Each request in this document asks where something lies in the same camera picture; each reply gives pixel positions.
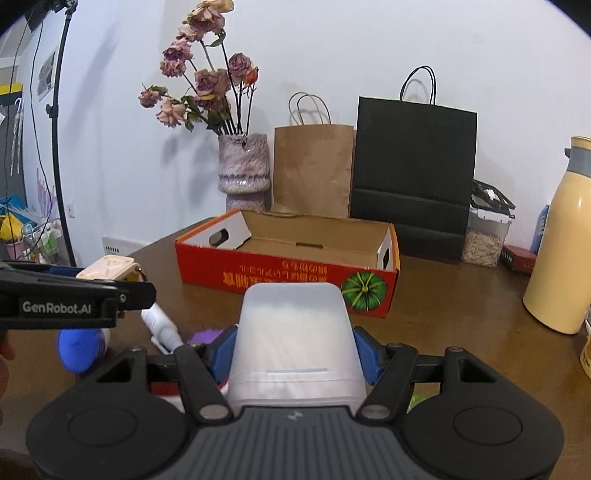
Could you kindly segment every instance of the white plastic object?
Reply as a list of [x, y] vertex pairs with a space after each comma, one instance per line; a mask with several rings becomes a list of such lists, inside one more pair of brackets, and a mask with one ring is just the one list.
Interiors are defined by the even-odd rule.
[[152, 332], [152, 342], [160, 351], [172, 353], [177, 347], [183, 345], [177, 326], [158, 304], [154, 303], [149, 309], [142, 310], [142, 320]]
[[244, 406], [348, 406], [365, 400], [365, 380], [338, 287], [261, 283], [244, 295], [228, 403]]

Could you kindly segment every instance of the light stand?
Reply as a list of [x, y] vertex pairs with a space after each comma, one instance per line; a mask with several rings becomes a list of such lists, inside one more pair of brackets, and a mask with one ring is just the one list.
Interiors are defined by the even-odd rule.
[[61, 34], [60, 48], [57, 53], [56, 79], [53, 87], [53, 105], [46, 105], [46, 112], [51, 118], [51, 153], [53, 156], [53, 177], [56, 185], [57, 209], [60, 214], [61, 229], [66, 244], [68, 259], [72, 267], [76, 266], [76, 259], [74, 258], [74, 251], [72, 250], [72, 241], [70, 240], [70, 232], [66, 220], [66, 210], [64, 208], [64, 198], [61, 191], [60, 161], [57, 144], [57, 117], [59, 115], [58, 99], [60, 94], [61, 63], [64, 57], [64, 48], [66, 46], [66, 36], [70, 27], [70, 21], [72, 20], [72, 14], [76, 11], [77, 6], [78, 0], [66, 0], [65, 2], [58, 1], [54, 4], [54, 10], [56, 12], [62, 8], [66, 8], [66, 23], [64, 24], [64, 31]]

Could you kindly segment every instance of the black pole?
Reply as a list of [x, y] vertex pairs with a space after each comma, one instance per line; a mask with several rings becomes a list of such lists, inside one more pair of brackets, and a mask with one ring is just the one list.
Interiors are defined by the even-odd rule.
[[61, 63], [64, 58], [64, 48], [66, 47], [68, 28], [70, 27], [70, 21], [72, 20], [72, 13], [74, 13], [75, 10], [76, 2], [74, 2], [66, 11], [66, 23], [64, 24], [64, 31], [61, 34], [60, 49], [57, 53], [56, 80], [55, 85], [53, 86], [53, 105], [47, 105], [46, 107], [47, 113], [51, 118], [51, 153], [53, 155], [53, 178], [56, 184], [57, 209], [60, 214], [61, 230], [63, 232], [64, 243], [66, 244], [66, 250], [68, 252], [68, 259], [70, 260], [70, 265], [72, 267], [76, 266], [76, 259], [74, 258], [74, 251], [72, 250], [72, 241], [70, 240], [70, 232], [66, 220], [66, 210], [64, 208], [64, 197], [61, 191], [60, 160], [57, 148], [57, 116], [59, 115], [58, 98], [60, 94]]

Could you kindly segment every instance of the pumpkin illustration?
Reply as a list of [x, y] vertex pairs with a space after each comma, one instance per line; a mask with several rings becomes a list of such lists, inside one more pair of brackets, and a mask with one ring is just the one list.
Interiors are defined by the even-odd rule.
[[388, 285], [379, 275], [365, 270], [347, 278], [340, 291], [349, 307], [359, 312], [368, 312], [382, 304]]

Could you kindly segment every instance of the cardboard box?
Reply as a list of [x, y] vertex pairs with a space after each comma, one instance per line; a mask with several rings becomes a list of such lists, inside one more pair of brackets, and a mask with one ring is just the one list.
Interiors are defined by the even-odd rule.
[[394, 226], [234, 210], [175, 241], [184, 282], [244, 293], [261, 282], [329, 282], [350, 312], [388, 314], [400, 274]]
[[525, 248], [505, 245], [501, 251], [500, 260], [515, 272], [531, 275], [534, 270], [536, 258], [538, 258], [536, 254], [531, 253]]

